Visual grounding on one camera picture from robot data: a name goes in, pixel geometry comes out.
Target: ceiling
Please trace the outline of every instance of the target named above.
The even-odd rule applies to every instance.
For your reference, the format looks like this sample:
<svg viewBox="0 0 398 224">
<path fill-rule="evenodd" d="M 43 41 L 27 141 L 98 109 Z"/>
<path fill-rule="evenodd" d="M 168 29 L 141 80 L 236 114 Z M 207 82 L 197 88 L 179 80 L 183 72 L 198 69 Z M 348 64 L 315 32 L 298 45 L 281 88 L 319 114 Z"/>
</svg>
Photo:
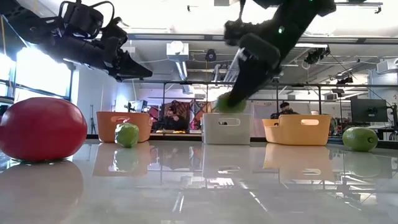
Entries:
<svg viewBox="0 0 398 224">
<path fill-rule="evenodd" d="M 172 80 L 177 79 L 177 66 L 174 62 L 167 60 L 166 43 L 168 40 L 135 40 L 127 43 L 128 46 L 136 48 L 140 55 L 141 63 L 146 64 L 153 72 L 151 79 Z M 237 51 L 236 47 L 229 47 L 223 42 L 189 41 L 190 60 L 187 61 L 188 79 L 208 80 L 213 79 L 212 68 L 216 64 L 230 65 Z M 312 82 L 325 83 L 330 77 L 345 69 L 356 68 L 356 73 L 368 73 L 366 69 L 372 69 L 379 62 L 381 57 L 398 57 L 398 45 L 346 45 L 330 44 L 331 54 L 334 57 L 326 57 L 320 61 L 321 65 L 312 65 L 308 70 L 302 67 L 302 62 L 307 56 L 309 48 L 294 48 L 284 61 L 284 65 L 291 67 L 284 68 L 284 75 L 280 78 L 284 83 Z M 208 49 L 215 49 L 217 54 L 216 62 L 205 63 L 205 54 Z M 194 72 L 193 70 L 206 70 L 208 72 Z"/>
<path fill-rule="evenodd" d="M 18 0 L 23 6 L 42 17 L 58 14 L 63 0 Z M 83 0 L 92 5 L 102 0 Z M 170 34 L 222 34 L 223 25 L 228 20 L 238 18 L 237 0 L 230 6 L 215 6 L 220 0 L 112 0 L 116 16 L 129 25 L 130 33 L 170 33 Z M 382 11 L 374 12 L 376 6 L 338 6 L 336 12 L 325 17 L 316 17 L 306 35 L 329 37 L 366 36 L 397 37 L 398 14 L 396 0 L 368 0 L 368 3 L 382 3 Z M 111 17 L 111 7 L 96 7 L 104 14 L 104 21 Z M 253 1 L 247 1 L 243 12 L 244 22 L 258 23 L 272 18 L 274 7 L 263 9 Z"/>
<path fill-rule="evenodd" d="M 23 6 L 40 16 L 53 16 L 58 12 L 62 0 L 18 0 Z M 146 34 L 222 34 L 223 24 L 238 15 L 239 4 L 226 7 L 214 6 L 215 0 L 113 0 L 116 16 L 121 16 L 129 24 L 128 33 Z M 99 0 L 83 0 L 90 5 Z M 318 17 L 306 32 L 307 37 L 397 37 L 398 8 L 397 0 L 383 0 L 382 11 L 375 14 L 375 7 L 338 7 L 338 10 L 326 17 Z M 98 8 L 105 20 L 109 20 L 109 6 Z M 244 21 L 261 22 L 270 19 L 275 9 L 266 11 L 248 1 Z M 135 47 L 141 62 L 153 72 L 152 79 L 177 80 L 175 63 L 167 60 L 166 43 L 171 40 L 132 40 L 126 47 Z M 208 72 L 193 72 L 193 69 L 212 69 L 217 63 L 230 64 L 237 51 L 220 41 L 184 41 L 189 43 L 190 60 L 187 61 L 188 78 L 192 80 L 212 79 Z M 215 49 L 217 62 L 205 63 L 205 52 Z M 284 61 L 281 82 L 328 82 L 345 69 L 355 68 L 356 73 L 366 74 L 366 69 L 374 68 L 380 57 L 398 57 L 398 45 L 348 45 L 330 44 L 331 54 L 335 57 L 324 58 L 321 65 L 312 65 L 308 70 L 302 67 L 308 48 L 295 48 Z"/>
</svg>

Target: metal frame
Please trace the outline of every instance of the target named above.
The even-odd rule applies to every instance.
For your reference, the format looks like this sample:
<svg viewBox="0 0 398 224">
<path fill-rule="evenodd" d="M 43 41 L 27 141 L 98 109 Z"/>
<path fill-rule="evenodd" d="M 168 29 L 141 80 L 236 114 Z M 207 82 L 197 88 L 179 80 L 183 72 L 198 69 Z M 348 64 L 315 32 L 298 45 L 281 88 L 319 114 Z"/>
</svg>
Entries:
<svg viewBox="0 0 398 224">
<path fill-rule="evenodd" d="M 206 102 L 208 102 L 208 89 L 209 85 L 234 85 L 233 82 L 200 82 L 200 81 L 162 81 L 162 80 L 138 80 L 138 83 L 159 83 L 163 84 L 163 97 L 162 97 L 162 106 L 165 104 L 165 100 L 195 100 L 196 98 L 172 98 L 165 97 L 166 84 L 180 84 L 180 85 L 206 85 Z M 312 86 L 318 88 L 318 99 L 317 100 L 283 100 L 283 101 L 300 101 L 300 102 L 318 102 L 319 103 L 319 114 L 322 114 L 322 104 L 321 102 L 336 102 L 336 100 L 322 100 L 322 87 L 335 87 L 335 88 L 343 88 L 343 87 L 358 87 L 358 88 L 397 88 L 398 85 L 332 85 L 332 84 L 321 84 L 321 83 L 269 83 L 267 86 L 274 86 L 276 92 L 276 99 L 255 99 L 248 98 L 251 101 L 276 101 L 277 102 L 277 112 L 279 112 L 279 86 L 291 86 L 291 87 L 305 87 Z"/>
<path fill-rule="evenodd" d="M 66 89 L 65 96 L 51 93 L 49 91 L 40 90 L 40 89 L 36 89 L 36 88 L 31 88 L 29 86 L 17 84 L 16 76 L 17 76 L 17 62 L 15 62 L 14 65 L 10 69 L 10 74 L 9 74 L 10 80 L 0 80 L 0 83 L 5 83 L 7 85 L 7 96 L 9 96 L 8 98 L 10 98 L 10 97 L 15 98 L 16 97 L 16 89 L 19 88 L 21 90 L 28 90 L 28 91 L 38 93 L 41 95 L 55 96 L 55 97 L 58 97 L 58 98 L 61 98 L 61 99 L 67 100 L 67 101 L 71 101 L 73 70 L 71 70 L 71 72 L 70 72 L 70 83 L 69 83 L 68 88 Z"/>
<path fill-rule="evenodd" d="M 211 34 L 128 34 L 129 40 L 156 41 L 212 41 L 224 42 L 223 35 Z M 353 45 L 396 45 L 398 38 L 382 37 L 301 37 L 299 44 L 353 44 Z"/>
</svg>

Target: green lime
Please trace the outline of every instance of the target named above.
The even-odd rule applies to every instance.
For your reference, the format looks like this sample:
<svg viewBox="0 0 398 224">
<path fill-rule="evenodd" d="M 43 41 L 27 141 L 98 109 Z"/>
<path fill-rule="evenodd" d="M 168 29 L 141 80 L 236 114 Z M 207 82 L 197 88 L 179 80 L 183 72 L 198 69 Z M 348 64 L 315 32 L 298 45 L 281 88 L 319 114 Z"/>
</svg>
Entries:
<svg viewBox="0 0 398 224">
<path fill-rule="evenodd" d="M 377 146 L 377 134 L 368 128 L 349 128 L 343 134 L 343 143 L 351 150 L 368 152 Z"/>
<path fill-rule="evenodd" d="M 116 143 L 125 148 L 131 148 L 138 143 L 139 129 L 135 124 L 118 124 L 114 136 L 114 141 Z"/>
<path fill-rule="evenodd" d="M 138 152 L 135 149 L 121 149 L 115 152 L 114 165 L 121 172 L 133 172 L 139 164 Z"/>
<path fill-rule="evenodd" d="M 372 178 L 381 172 L 380 160 L 371 153 L 347 153 L 344 156 L 344 165 L 346 170 L 363 178 Z"/>
<path fill-rule="evenodd" d="M 218 97 L 216 108 L 220 113 L 243 113 L 244 109 L 246 108 L 246 100 L 243 100 L 234 107 L 229 107 L 228 98 L 230 93 L 231 92 L 227 92 Z"/>
</svg>

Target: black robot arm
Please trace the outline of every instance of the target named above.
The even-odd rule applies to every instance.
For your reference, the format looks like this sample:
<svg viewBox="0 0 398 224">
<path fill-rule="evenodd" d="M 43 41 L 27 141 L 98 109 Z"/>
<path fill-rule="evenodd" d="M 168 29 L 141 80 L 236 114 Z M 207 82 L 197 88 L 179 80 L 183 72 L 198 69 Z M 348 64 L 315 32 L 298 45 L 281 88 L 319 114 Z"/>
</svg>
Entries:
<svg viewBox="0 0 398 224">
<path fill-rule="evenodd" d="M 119 82 L 127 78 L 151 77 L 150 70 L 121 49 L 127 41 L 127 33 L 117 26 L 121 19 L 112 16 L 111 22 L 102 28 L 104 17 L 95 9 L 100 4 L 112 5 L 109 1 L 93 6 L 82 4 L 81 0 L 64 1 L 59 15 L 40 18 L 16 0 L 0 0 L 0 15 L 22 41 L 36 45 L 56 61 L 104 70 Z M 67 9 L 62 16 L 64 6 Z M 100 31 L 102 37 L 97 40 Z"/>
<path fill-rule="evenodd" d="M 336 11 L 334 0 L 254 0 L 264 9 L 278 6 L 274 17 L 261 24 L 241 20 L 246 0 L 240 0 L 239 19 L 225 24 L 224 39 L 228 45 L 243 50 L 239 75 L 229 96 L 234 106 L 255 94 L 281 72 L 280 64 L 295 47 L 316 15 Z"/>
</svg>

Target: cable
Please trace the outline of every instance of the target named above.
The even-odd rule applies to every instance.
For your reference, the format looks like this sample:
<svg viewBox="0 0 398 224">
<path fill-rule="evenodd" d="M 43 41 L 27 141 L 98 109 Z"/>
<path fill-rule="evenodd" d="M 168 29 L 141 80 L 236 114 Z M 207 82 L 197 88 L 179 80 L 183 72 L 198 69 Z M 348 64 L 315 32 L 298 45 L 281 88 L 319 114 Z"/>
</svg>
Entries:
<svg viewBox="0 0 398 224">
<path fill-rule="evenodd" d="M 189 61 L 191 61 L 191 62 L 200 62 L 200 63 L 206 63 L 206 61 L 199 61 L 199 60 L 195 60 L 195 59 L 192 59 L 192 60 L 189 60 Z M 220 60 L 220 61 L 214 61 L 214 62 L 212 62 L 212 63 L 218 63 L 218 62 L 232 62 L 233 60 Z"/>
<path fill-rule="evenodd" d="M 206 77 L 206 80 L 207 80 L 207 61 L 206 61 L 206 72 L 205 72 L 205 77 Z"/>
<path fill-rule="evenodd" d="M 111 20 L 109 21 L 108 25 L 106 25 L 106 26 L 109 26 L 112 23 L 113 19 L 114 19 L 114 5 L 113 5 L 113 3 L 111 3 L 110 1 L 102 1 L 102 2 L 99 2 L 99 3 L 96 3 L 96 4 L 92 5 L 90 7 L 91 8 L 95 8 L 95 7 L 98 7 L 98 6 L 103 5 L 103 4 L 110 4 L 112 6 Z"/>
<path fill-rule="evenodd" d="M 195 55 L 206 55 L 206 53 L 193 53 L 193 56 Z M 227 56 L 235 56 L 235 54 L 217 54 L 217 55 L 227 55 Z"/>
<path fill-rule="evenodd" d="M 134 79 L 132 79 L 131 82 L 132 82 L 132 89 L 134 90 L 134 101 L 137 102 L 137 93 L 136 93 L 136 87 L 134 86 Z"/>
<path fill-rule="evenodd" d="M 336 63 L 336 62 L 318 62 L 318 63 L 324 63 L 324 64 L 328 64 L 328 63 L 330 63 L 330 64 L 338 64 L 338 63 Z M 342 64 L 345 64 L 345 63 L 358 63 L 358 61 L 356 60 L 356 61 L 350 61 L 350 62 L 341 62 Z"/>
<path fill-rule="evenodd" d="M 360 61 L 360 63 L 367 63 L 367 64 L 371 64 L 371 65 L 377 65 L 376 62 L 363 62 L 363 61 Z"/>
<path fill-rule="evenodd" d="M 138 63 L 155 63 L 155 62 L 164 62 L 169 60 L 168 58 L 165 59 L 160 59 L 160 60 L 152 60 L 152 61 L 143 61 L 143 62 L 138 62 Z"/>
<path fill-rule="evenodd" d="M 6 50 L 6 30 L 4 30 L 4 19 L 2 18 L 2 15 L 0 15 L 0 20 L 1 20 L 2 47 L 3 47 L 4 55 L 7 56 L 7 50 Z"/>
</svg>

